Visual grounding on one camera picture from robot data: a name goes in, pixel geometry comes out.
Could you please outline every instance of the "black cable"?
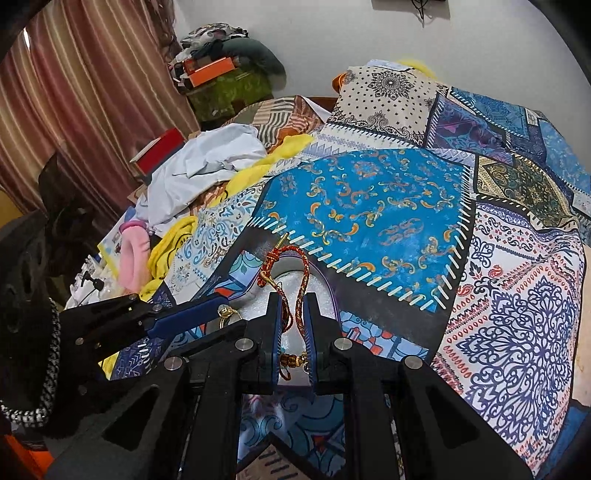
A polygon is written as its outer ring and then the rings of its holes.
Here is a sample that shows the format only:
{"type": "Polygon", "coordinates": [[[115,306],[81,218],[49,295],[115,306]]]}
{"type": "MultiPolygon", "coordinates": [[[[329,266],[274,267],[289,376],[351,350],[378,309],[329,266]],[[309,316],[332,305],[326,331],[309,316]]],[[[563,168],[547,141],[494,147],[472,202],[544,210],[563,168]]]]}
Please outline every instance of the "black cable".
{"type": "Polygon", "coordinates": [[[421,17],[421,20],[425,21],[425,5],[429,3],[429,0],[411,0],[413,2],[414,8],[417,9],[418,14],[421,17]]]}
{"type": "Polygon", "coordinates": [[[96,290],[96,287],[93,288],[92,290],[90,290],[87,294],[86,297],[84,297],[81,301],[78,302],[78,305],[76,305],[77,307],[79,307],[80,305],[82,305],[82,302],[85,301],[88,297],[90,297],[90,294],[93,293],[96,290]]]}

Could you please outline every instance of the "wall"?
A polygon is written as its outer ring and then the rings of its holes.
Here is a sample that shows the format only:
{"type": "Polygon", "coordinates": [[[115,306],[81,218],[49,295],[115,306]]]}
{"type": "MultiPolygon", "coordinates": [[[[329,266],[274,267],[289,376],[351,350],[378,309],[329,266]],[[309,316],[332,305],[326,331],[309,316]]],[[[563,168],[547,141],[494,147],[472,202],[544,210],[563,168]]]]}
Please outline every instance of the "wall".
{"type": "Polygon", "coordinates": [[[8,195],[0,190],[0,228],[22,215],[8,195]]]}
{"type": "Polygon", "coordinates": [[[276,95],[334,96],[331,80],[370,59],[419,59],[459,88],[542,110],[591,171],[591,86],[528,0],[176,0],[179,38],[201,25],[246,28],[284,63],[276,95]]]}

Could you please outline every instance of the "metal screw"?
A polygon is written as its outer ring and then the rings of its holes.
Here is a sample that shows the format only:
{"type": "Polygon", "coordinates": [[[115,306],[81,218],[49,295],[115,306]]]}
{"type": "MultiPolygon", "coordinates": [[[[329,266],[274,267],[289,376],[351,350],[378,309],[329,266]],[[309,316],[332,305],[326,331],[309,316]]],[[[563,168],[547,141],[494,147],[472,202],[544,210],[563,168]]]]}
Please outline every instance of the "metal screw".
{"type": "Polygon", "coordinates": [[[182,366],[183,366],[183,359],[180,358],[179,356],[171,356],[171,357],[168,357],[164,361],[164,368],[166,370],[170,370],[170,371],[178,370],[182,366]]]}
{"type": "Polygon", "coordinates": [[[409,368],[412,368],[413,370],[418,370],[423,366],[423,360],[421,360],[419,357],[415,355],[409,355],[404,359],[404,365],[406,365],[409,368]]]}
{"type": "Polygon", "coordinates": [[[349,350],[353,346],[353,342],[348,338],[337,338],[335,340],[335,347],[339,350],[349,350]]]}
{"type": "Polygon", "coordinates": [[[250,340],[250,338],[239,338],[236,340],[236,343],[234,343],[234,346],[238,348],[238,350],[246,352],[255,346],[255,342],[250,340]]]}

